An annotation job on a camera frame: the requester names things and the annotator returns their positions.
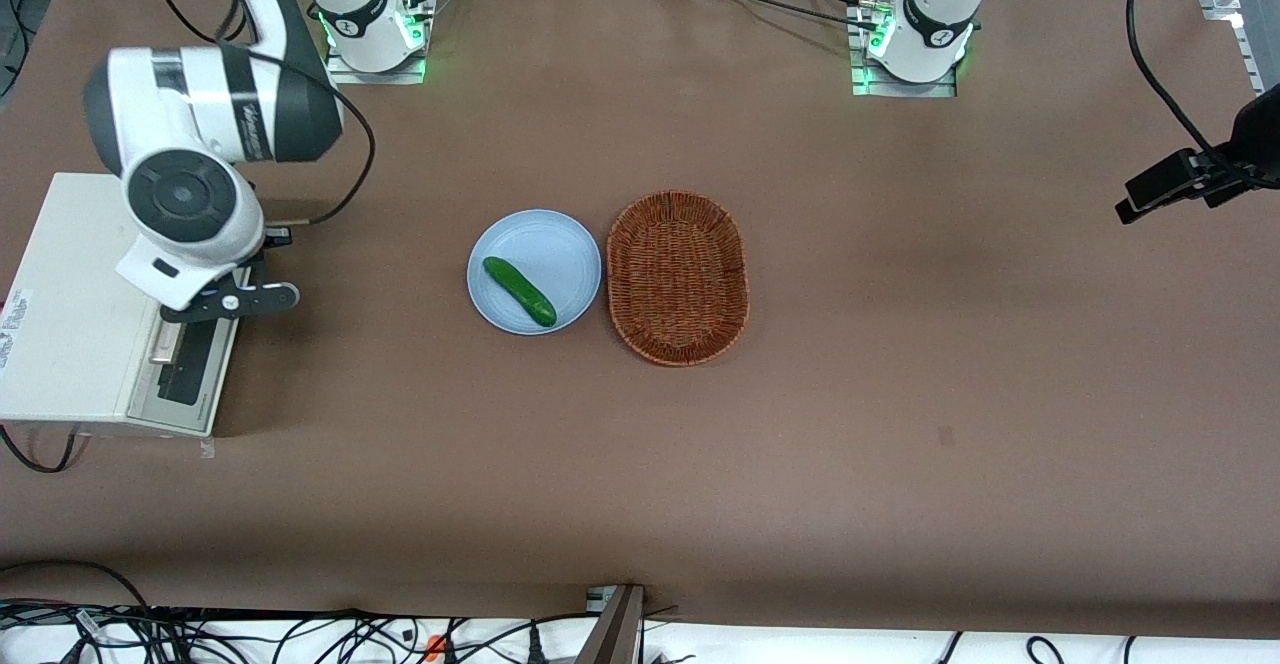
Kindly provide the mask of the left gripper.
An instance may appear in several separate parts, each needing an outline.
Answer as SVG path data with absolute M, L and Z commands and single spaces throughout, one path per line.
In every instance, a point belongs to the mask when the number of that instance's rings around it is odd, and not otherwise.
M 1251 187 L 1277 187 L 1279 178 L 1279 84 L 1245 104 L 1231 128 L 1231 162 L 1239 177 L 1215 171 L 1204 180 L 1204 203 L 1217 209 Z M 1115 205 L 1123 225 L 1167 205 L 1202 198 L 1202 168 L 1192 148 L 1152 164 L 1125 182 L 1125 198 Z

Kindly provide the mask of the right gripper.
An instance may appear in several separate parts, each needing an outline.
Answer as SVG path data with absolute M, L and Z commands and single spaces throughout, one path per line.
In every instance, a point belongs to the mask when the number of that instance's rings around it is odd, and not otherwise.
M 292 284 L 246 285 L 220 281 L 242 260 L 247 246 L 219 243 L 134 243 L 116 264 L 116 273 L 136 289 L 159 301 L 165 322 L 191 325 L 212 319 L 243 319 L 283 313 L 300 303 Z

